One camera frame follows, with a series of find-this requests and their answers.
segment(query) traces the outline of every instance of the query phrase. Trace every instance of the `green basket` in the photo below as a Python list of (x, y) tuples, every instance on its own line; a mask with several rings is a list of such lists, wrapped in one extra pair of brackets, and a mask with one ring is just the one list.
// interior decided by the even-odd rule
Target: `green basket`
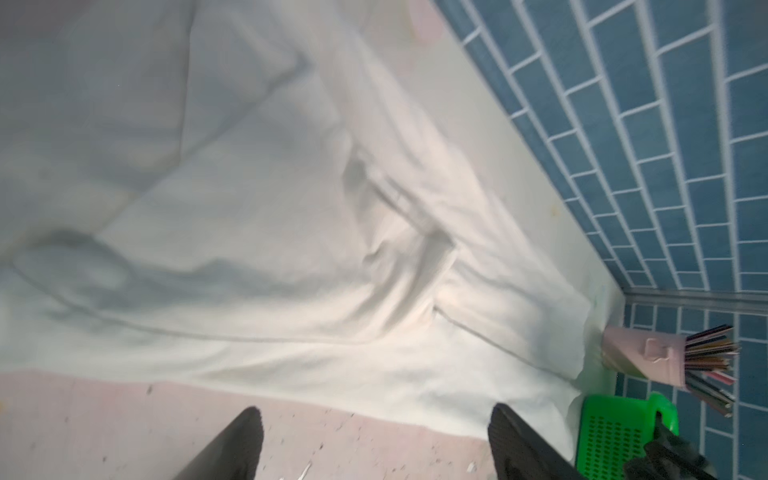
[(656, 413), (677, 435), (677, 408), (653, 392), (648, 400), (588, 396), (581, 410), (576, 469), (590, 480), (623, 480), (627, 460), (644, 457), (643, 446), (654, 439)]

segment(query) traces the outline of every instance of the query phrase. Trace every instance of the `bundle of pencils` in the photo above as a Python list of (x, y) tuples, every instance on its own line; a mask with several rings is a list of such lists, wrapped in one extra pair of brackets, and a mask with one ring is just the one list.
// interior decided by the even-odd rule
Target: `bundle of pencils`
[(694, 333), (685, 340), (685, 386), (698, 399), (726, 417), (732, 416), (734, 397), (708, 382), (699, 372), (731, 386), (736, 379), (726, 372), (731, 370), (730, 361), (739, 353), (739, 344), (728, 338), (733, 329), (720, 325), (701, 333)]

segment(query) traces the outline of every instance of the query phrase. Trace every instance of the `blue tile wall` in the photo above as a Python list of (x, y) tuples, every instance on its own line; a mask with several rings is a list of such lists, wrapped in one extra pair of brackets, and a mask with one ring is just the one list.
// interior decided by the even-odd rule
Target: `blue tile wall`
[(692, 442), (717, 469), (721, 480), (768, 478), (768, 317), (711, 310), (628, 304), (624, 325), (690, 335), (723, 323), (735, 326), (742, 346), (733, 371), (737, 382), (722, 386), (736, 396), (733, 417), (725, 418), (684, 390), (619, 374), (615, 393), (646, 399), (659, 392), (677, 406), (680, 436)]
[(768, 2), (434, 1), (623, 288), (768, 292)]

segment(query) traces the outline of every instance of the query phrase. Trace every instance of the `white fabric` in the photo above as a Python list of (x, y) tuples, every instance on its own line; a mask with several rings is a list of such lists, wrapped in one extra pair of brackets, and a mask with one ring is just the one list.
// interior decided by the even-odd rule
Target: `white fabric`
[(0, 68), (2, 368), (457, 435), (506, 402), (573, 455), (588, 302), (325, 2), (103, 0)]

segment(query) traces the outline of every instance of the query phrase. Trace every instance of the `pencil holder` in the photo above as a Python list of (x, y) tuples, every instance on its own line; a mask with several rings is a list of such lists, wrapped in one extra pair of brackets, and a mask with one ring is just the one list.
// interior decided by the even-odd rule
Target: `pencil holder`
[(607, 326), (603, 363), (627, 375), (685, 387), (685, 336)]

